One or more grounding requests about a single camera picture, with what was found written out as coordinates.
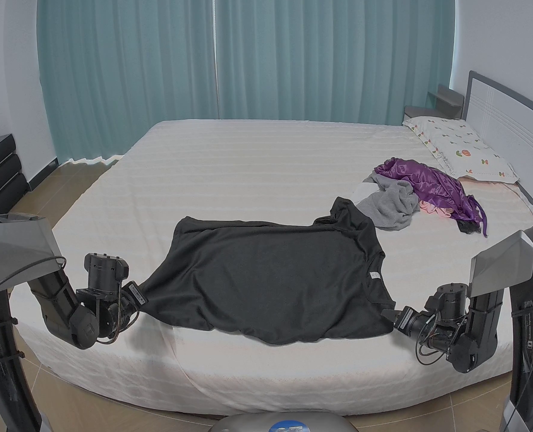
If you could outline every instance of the black baseboard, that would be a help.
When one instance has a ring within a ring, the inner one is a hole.
[[[59,166],[59,160],[57,160],[56,158],[51,162],[49,163],[46,167],[44,167],[43,169],[41,169],[39,171],[39,173],[37,173],[33,179],[31,179],[29,181],[29,190],[30,191],[34,191],[34,189],[44,181],[44,179],[50,175],[55,169],[57,169],[57,167]]]

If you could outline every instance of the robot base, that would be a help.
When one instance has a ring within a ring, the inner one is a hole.
[[[342,416],[321,411],[246,413],[217,422],[209,432],[355,432]]]

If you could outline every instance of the white headboard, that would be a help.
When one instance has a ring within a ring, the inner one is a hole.
[[[462,118],[512,165],[533,203],[533,101],[470,71]]]

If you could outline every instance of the tile floor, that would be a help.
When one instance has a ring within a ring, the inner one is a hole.
[[[13,211],[40,214],[54,226],[108,168],[102,163],[64,165],[26,194]],[[55,432],[207,432],[216,422],[210,417],[135,407],[73,386],[42,366],[16,335],[19,350],[26,354],[22,364],[33,397]],[[410,408],[348,419],[361,432],[494,432],[499,429],[510,381],[508,373]],[[0,432],[4,430],[0,418]]]

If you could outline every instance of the pink cloth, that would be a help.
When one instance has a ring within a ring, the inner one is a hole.
[[[441,218],[450,218],[450,215],[454,211],[452,208],[438,208],[432,203],[425,202],[421,200],[418,205],[420,206],[421,211],[427,212],[428,214],[435,212]]]

